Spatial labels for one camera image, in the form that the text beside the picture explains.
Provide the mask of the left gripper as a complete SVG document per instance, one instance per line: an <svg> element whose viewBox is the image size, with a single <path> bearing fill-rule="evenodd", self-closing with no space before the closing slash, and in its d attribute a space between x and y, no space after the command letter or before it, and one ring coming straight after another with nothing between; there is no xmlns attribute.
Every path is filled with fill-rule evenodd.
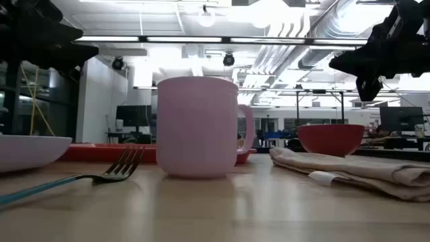
<svg viewBox="0 0 430 242"><path fill-rule="evenodd" d="M19 22L8 26L21 15L47 17L51 21ZM64 44L83 36L83 31L60 22L63 14L51 0L0 0L0 41L24 46ZM79 80L87 60L99 54L96 46L66 44L49 48L19 48L0 45L0 62L28 61L41 69L55 69L69 80Z"/></svg>

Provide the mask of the beige cloth napkin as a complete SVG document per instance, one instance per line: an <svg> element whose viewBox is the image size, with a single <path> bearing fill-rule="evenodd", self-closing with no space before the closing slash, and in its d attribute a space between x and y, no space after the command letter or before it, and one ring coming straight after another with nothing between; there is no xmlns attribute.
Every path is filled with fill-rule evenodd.
<svg viewBox="0 0 430 242"><path fill-rule="evenodd" d="M273 164L306 174L322 186L342 182L378 190L401 200L430 202L430 165L393 159L335 157L272 148Z"/></svg>

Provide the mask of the person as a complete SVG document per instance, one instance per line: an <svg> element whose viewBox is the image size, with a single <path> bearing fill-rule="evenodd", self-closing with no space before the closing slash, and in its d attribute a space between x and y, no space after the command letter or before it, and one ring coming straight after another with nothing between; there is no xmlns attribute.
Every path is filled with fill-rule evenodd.
<svg viewBox="0 0 430 242"><path fill-rule="evenodd" d="M369 133L369 138L367 139L368 144L374 143L384 143L389 138L398 137L398 133L395 131L387 131L379 125L373 133Z"/></svg>

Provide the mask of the black background rig frame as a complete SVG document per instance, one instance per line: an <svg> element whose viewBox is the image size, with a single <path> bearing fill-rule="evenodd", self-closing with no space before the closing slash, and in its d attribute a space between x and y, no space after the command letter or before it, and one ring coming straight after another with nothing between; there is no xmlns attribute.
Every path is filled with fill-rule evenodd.
<svg viewBox="0 0 430 242"><path fill-rule="evenodd" d="M345 106L344 106L344 91L336 90L336 89L297 89L296 90L296 127L299 127L300 125L300 93L308 94L316 94L316 95L322 95L322 94L331 94L338 102L341 103L341 123L345 123Z"/></svg>

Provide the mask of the dark pink plastic bowl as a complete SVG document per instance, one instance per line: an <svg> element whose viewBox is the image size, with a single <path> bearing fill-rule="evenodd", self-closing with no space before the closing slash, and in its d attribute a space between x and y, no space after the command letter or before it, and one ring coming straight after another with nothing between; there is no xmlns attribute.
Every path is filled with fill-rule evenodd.
<svg viewBox="0 0 430 242"><path fill-rule="evenodd" d="M298 139L308 153L345 157L360 146L365 127L358 124L299 126Z"/></svg>

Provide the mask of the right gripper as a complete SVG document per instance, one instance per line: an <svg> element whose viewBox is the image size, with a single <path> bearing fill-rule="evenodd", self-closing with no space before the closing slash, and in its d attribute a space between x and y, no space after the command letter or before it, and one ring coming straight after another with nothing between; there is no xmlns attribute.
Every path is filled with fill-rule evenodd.
<svg viewBox="0 0 430 242"><path fill-rule="evenodd" d="M430 0L396 0L389 16L372 28L365 46L333 57L329 66L355 75L360 100L373 101L382 88L377 76L430 73L430 37L418 34L426 19Z"/></svg>

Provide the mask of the lavender plastic plate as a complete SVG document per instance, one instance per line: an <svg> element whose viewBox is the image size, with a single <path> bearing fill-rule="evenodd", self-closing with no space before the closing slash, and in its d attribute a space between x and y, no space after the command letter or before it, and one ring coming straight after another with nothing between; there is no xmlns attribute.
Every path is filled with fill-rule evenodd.
<svg viewBox="0 0 430 242"><path fill-rule="evenodd" d="M0 135L0 173L43 167L60 158L72 138Z"/></svg>

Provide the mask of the pink plastic mug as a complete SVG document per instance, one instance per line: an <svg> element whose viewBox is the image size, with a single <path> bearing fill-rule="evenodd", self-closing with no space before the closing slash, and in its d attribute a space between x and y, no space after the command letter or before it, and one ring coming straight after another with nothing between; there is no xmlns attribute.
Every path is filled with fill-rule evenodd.
<svg viewBox="0 0 430 242"><path fill-rule="evenodd" d="M173 77L157 85L157 165L170 176L224 177L255 138L239 88L215 77Z"/></svg>

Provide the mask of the black computer monitor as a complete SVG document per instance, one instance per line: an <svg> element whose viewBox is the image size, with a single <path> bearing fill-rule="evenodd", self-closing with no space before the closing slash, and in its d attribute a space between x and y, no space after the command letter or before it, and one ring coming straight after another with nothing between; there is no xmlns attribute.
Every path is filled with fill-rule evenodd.
<svg viewBox="0 0 430 242"><path fill-rule="evenodd" d="M116 119L124 126L148 126L151 120L151 106L118 106Z"/></svg>
<svg viewBox="0 0 430 242"><path fill-rule="evenodd" d="M424 124L422 107L380 107L382 130L415 131Z"/></svg>

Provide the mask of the red plastic tray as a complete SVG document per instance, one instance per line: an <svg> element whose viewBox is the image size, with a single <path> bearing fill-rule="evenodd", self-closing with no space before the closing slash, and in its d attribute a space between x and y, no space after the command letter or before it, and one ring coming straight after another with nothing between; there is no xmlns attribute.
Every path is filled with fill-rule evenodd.
<svg viewBox="0 0 430 242"><path fill-rule="evenodd" d="M68 150L58 158L59 161L76 161L92 163L113 163L118 160L126 148L144 147L145 152L140 160L142 164L156 164L156 146L138 144L71 144Z"/></svg>

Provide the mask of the black fork teal handle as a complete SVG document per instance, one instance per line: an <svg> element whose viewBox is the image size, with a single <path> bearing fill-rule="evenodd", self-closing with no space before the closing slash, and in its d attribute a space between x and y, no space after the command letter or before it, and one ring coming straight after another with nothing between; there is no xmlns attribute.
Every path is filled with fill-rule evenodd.
<svg viewBox="0 0 430 242"><path fill-rule="evenodd" d="M20 190L18 192L1 195L0 205L10 204L12 202L16 202L34 194L41 193L46 190L62 186L71 182L75 182L80 179L92 179L93 182L97 184L122 182L128 179L134 173L134 171L138 167L138 164L140 163L140 160L143 158L145 150L146 149L143 146L127 146L125 150L121 153L120 158L101 175L73 175L63 179L58 179L52 182L34 186L32 188Z"/></svg>

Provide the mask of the blue storage bins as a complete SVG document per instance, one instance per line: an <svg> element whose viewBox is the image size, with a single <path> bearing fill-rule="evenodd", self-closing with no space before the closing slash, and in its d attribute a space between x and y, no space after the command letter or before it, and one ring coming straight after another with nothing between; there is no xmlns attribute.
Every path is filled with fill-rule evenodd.
<svg viewBox="0 0 430 242"><path fill-rule="evenodd" d="M283 138L289 138L291 135L290 132L266 132L264 134L264 138L266 140L268 139L283 139Z"/></svg>

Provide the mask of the white round pendant lamp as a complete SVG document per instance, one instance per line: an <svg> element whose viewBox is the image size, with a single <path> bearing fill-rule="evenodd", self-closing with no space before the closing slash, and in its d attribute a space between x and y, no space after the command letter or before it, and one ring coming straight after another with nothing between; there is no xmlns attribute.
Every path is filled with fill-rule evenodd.
<svg viewBox="0 0 430 242"><path fill-rule="evenodd" d="M202 11L198 15L198 23L206 28L214 25L216 21L216 14L213 11L209 11L207 5L202 5Z"/></svg>

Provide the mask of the black overhead light bar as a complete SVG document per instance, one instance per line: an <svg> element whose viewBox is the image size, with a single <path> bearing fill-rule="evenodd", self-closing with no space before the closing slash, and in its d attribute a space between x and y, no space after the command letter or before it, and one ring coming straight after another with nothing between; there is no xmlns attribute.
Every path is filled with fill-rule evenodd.
<svg viewBox="0 0 430 242"><path fill-rule="evenodd" d="M294 46L363 46L363 38L231 37L231 36L83 36L75 42L153 44L244 44Z"/></svg>

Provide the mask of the black aluminium table frame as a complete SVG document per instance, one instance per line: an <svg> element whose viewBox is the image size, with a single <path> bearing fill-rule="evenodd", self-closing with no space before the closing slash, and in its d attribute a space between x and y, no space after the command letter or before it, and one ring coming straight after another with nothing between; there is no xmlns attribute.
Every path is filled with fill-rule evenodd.
<svg viewBox="0 0 430 242"><path fill-rule="evenodd" d="M350 155L364 156L364 157L377 157L385 159L398 159L405 161L420 161L430 163L430 152L426 151L404 151L404 150L392 150L392 149L356 149L352 153L348 153L347 150L338 148L321 148L321 149L305 149L293 147L290 148L295 153L320 153L325 155L346 157Z"/></svg>

